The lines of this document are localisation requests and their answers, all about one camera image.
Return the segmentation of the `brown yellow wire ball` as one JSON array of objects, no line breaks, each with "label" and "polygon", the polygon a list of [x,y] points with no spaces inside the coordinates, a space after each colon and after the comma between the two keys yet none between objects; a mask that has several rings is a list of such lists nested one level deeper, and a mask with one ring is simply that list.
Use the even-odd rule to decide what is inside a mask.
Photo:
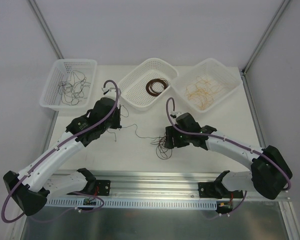
[{"label": "brown yellow wire ball", "polygon": [[166,140],[167,137],[164,135],[155,137],[150,142],[151,145],[155,146],[155,154],[161,160],[168,160],[173,155],[173,150],[165,146]]}]

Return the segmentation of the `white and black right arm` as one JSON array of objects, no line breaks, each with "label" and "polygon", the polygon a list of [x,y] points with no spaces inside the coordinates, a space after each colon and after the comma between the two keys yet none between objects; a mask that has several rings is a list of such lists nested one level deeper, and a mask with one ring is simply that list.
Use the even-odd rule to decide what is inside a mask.
[{"label": "white and black right arm", "polygon": [[188,112],[173,111],[167,116],[171,125],[165,128],[165,148],[193,145],[226,156],[247,169],[223,171],[214,181],[203,184],[204,195],[221,199],[236,191],[256,191],[274,200],[280,192],[291,187],[293,173],[276,147],[262,148],[237,142],[212,126],[200,126]]}]

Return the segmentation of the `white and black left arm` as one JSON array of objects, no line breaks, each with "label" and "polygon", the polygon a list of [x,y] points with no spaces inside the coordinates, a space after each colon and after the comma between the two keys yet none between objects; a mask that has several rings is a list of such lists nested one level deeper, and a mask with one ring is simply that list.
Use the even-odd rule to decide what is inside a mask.
[{"label": "white and black left arm", "polygon": [[86,168],[51,179],[68,159],[97,140],[108,129],[121,127],[117,100],[102,97],[86,114],[71,121],[53,147],[19,172],[8,171],[3,181],[8,193],[26,216],[38,213],[53,198],[66,194],[94,195],[98,181]]}]

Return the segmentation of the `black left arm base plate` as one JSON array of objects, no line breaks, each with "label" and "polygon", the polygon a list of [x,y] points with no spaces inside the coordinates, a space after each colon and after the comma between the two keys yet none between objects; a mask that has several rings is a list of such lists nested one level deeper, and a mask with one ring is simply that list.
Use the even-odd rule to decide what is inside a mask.
[{"label": "black left arm base plate", "polygon": [[92,184],[92,190],[90,193],[93,196],[109,196],[111,191],[110,180],[95,180]]}]

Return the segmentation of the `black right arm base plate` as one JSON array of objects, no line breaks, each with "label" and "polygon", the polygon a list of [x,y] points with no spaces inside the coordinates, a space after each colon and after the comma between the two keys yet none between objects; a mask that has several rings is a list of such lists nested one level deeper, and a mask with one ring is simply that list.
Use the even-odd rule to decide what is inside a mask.
[{"label": "black right arm base plate", "polygon": [[229,191],[221,183],[198,182],[198,194],[200,198],[214,199],[242,199],[242,190]]}]

